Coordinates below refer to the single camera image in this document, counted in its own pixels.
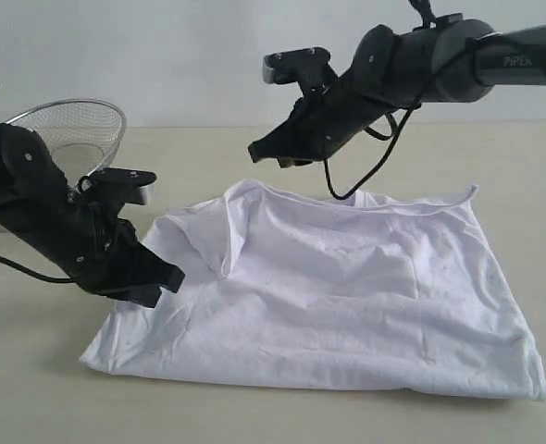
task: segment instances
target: table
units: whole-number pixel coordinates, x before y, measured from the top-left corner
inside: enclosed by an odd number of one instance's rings
[[[150,206],[123,215],[140,233],[171,206],[219,196],[243,178],[327,197],[320,165],[253,166],[267,129],[129,129],[116,166],[156,172]],[[383,146],[359,136],[331,161],[351,186]],[[534,332],[546,369],[546,122],[411,125],[366,188],[407,199],[476,183],[473,206]],[[61,276],[0,233],[0,254]],[[0,265],[0,443],[533,443],[546,442],[546,402],[484,401],[410,391],[236,388],[115,377],[77,359],[112,302]]]

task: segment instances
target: folded t-shirt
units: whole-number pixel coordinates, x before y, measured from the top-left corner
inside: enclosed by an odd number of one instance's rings
[[[320,202],[244,180],[145,245],[187,275],[117,302],[81,361],[114,375],[546,399],[532,333],[463,195]]]

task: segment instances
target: white wall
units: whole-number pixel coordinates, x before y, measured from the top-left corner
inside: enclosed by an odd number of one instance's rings
[[[433,0],[500,31],[546,22],[546,0]],[[379,23],[405,32],[407,0],[0,0],[0,120],[85,96],[133,126],[274,124],[296,86],[262,83],[262,56],[320,45],[343,71]],[[417,119],[546,118],[546,88],[500,88],[477,105],[428,105]]]

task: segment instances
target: metal strainer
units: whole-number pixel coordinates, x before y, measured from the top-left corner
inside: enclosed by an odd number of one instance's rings
[[[123,111],[93,99],[35,106],[6,123],[37,131],[70,187],[112,163],[127,127]]]

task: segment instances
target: white t-shirt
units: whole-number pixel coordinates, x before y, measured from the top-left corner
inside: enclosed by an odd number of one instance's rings
[[[462,196],[320,202],[244,180],[158,218],[187,274],[118,302],[81,361],[114,375],[546,399],[535,340]]]

